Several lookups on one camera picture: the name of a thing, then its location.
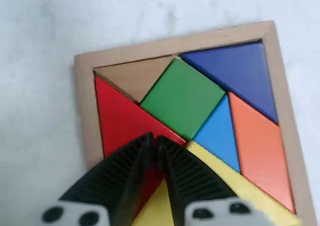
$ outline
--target red triangle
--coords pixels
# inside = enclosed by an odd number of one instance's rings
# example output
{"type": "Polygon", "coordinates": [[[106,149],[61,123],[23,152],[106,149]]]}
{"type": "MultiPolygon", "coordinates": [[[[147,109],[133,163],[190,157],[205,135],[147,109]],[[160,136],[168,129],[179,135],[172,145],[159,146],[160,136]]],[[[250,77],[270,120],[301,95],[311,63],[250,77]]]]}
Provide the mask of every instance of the red triangle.
{"type": "MultiPolygon", "coordinates": [[[[178,144],[185,145],[184,139],[98,77],[95,78],[95,89],[105,157],[147,132],[152,132],[155,137],[164,135],[178,144]]],[[[142,183],[138,211],[142,209],[162,179],[162,175],[159,176],[154,168],[148,170],[142,183]]]]}

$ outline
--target orange tangram piece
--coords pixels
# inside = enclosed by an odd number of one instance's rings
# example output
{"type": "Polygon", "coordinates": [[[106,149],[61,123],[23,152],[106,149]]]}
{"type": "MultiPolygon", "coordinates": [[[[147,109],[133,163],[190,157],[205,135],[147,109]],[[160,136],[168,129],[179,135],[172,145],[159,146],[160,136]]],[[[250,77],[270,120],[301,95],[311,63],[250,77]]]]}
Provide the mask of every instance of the orange tangram piece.
{"type": "Polygon", "coordinates": [[[235,94],[228,96],[241,174],[295,212],[279,126],[235,94]]]}

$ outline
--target white table surface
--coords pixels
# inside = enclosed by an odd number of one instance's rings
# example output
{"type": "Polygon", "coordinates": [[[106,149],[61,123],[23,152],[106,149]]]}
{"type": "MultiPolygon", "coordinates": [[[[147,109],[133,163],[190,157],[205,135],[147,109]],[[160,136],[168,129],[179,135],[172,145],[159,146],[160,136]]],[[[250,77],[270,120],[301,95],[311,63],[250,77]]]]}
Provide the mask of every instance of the white table surface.
{"type": "Polygon", "coordinates": [[[320,0],[0,0],[0,224],[85,171],[73,56],[274,20],[320,219],[320,0]]]}

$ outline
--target tangram puzzle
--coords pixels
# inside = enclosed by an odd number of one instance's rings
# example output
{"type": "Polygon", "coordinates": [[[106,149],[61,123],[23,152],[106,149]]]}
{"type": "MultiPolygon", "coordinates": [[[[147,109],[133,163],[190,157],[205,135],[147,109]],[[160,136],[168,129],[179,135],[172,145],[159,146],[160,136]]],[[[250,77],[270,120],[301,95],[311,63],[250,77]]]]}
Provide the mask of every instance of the tangram puzzle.
{"type": "MultiPolygon", "coordinates": [[[[89,167],[151,131],[276,225],[316,225],[273,22],[77,55],[75,69],[89,167]]],[[[173,225],[163,176],[144,177],[133,225],[173,225]]]]}

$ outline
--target light blue triangle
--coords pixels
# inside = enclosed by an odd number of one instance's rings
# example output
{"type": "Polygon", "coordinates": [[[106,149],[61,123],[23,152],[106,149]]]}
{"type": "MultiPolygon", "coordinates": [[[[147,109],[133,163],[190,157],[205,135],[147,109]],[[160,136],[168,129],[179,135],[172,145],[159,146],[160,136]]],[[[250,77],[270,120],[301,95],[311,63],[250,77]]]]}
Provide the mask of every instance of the light blue triangle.
{"type": "Polygon", "coordinates": [[[228,96],[225,95],[193,140],[240,173],[228,96]]]}

